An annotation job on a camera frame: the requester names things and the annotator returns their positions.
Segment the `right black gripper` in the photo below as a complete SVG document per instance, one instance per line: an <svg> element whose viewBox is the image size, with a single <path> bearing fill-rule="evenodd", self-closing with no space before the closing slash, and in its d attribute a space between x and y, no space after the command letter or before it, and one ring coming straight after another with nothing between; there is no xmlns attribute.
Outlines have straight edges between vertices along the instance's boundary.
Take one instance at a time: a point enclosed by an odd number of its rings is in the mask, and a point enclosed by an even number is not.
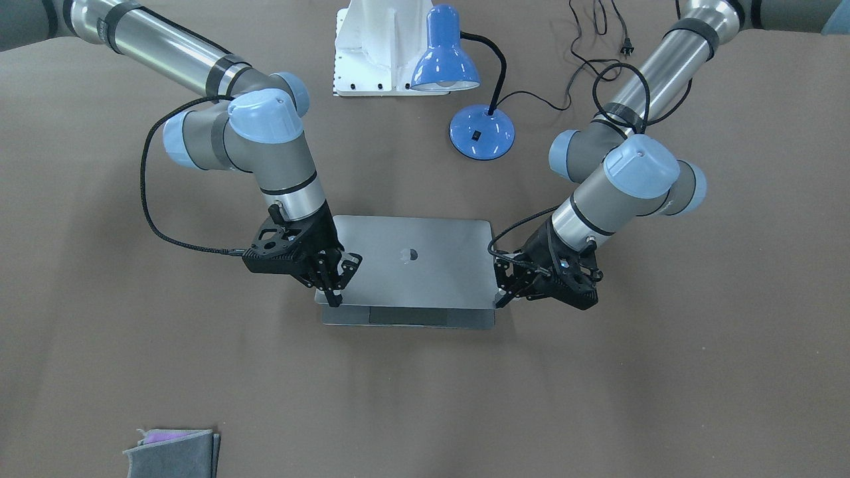
<svg viewBox="0 0 850 478"><path fill-rule="evenodd" d="M363 257L342 253L330 206L325 202L312 215L301 220L286 221L286 230L295 236L294 245L286 250L289 274L313 279L324 293L328 306L339 307L342 293L359 269Z"/></svg>

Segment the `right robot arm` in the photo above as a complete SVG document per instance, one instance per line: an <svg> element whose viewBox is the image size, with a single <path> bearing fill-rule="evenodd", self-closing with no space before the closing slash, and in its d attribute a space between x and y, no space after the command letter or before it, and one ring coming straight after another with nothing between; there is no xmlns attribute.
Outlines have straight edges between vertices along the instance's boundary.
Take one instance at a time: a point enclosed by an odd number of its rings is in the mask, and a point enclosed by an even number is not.
<svg viewBox="0 0 850 478"><path fill-rule="evenodd" d="M3 50L55 37L102 44L198 94L155 122L145 139L140 196L152 233L182 248L241 257L255 274L292 276L324 293L328 306L340 306L362 257L346 252L338 239L301 121L309 92L297 76L259 72L137 1L3 1L1 31ZM157 131L176 164L254 176L268 212L248 248L201 247L158 229L146 187Z"/></svg>

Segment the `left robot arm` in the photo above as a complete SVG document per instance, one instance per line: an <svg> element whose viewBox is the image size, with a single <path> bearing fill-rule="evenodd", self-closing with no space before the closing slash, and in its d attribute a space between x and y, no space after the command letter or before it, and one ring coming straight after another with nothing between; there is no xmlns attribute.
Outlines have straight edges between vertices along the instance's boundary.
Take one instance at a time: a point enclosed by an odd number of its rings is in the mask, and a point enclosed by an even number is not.
<svg viewBox="0 0 850 478"><path fill-rule="evenodd" d="M512 254L489 248L498 293L495 306L518 297L552 297L582 311L598 302L603 278L595 253L630 220L677 216L696 209L707 179L646 129L661 121L720 45L748 29L848 33L847 1L688 1L643 66L605 104L597 102L582 131L559 134L549 151L555 173L576 190Z"/></svg>

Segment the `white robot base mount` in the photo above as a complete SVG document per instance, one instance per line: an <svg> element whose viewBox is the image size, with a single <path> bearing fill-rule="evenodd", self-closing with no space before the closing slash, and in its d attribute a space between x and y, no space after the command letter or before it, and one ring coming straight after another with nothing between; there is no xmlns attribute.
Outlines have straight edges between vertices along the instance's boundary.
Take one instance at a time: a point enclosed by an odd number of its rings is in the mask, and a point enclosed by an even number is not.
<svg viewBox="0 0 850 478"><path fill-rule="evenodd" d="M337 12L333 93L434 96L410 87L427 48L431 1L352 1Z"/></svg>

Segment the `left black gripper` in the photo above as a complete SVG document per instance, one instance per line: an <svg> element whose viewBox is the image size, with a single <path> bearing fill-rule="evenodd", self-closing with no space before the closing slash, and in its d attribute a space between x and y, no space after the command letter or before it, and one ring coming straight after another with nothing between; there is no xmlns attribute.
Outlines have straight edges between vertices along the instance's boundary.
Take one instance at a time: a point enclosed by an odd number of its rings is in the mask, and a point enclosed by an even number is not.
<svg viewBox="0 0 850 478"><path fill-rule="evenodd" d="M525 261L534 263L537 269L495 258L493 268L498 286L495 308L503 308L520 297L529 301L545 297L578 297L578 282L574 278L578 270L578 254L561 241L551 220L545 220L521 250L526 256Z"/></svg>

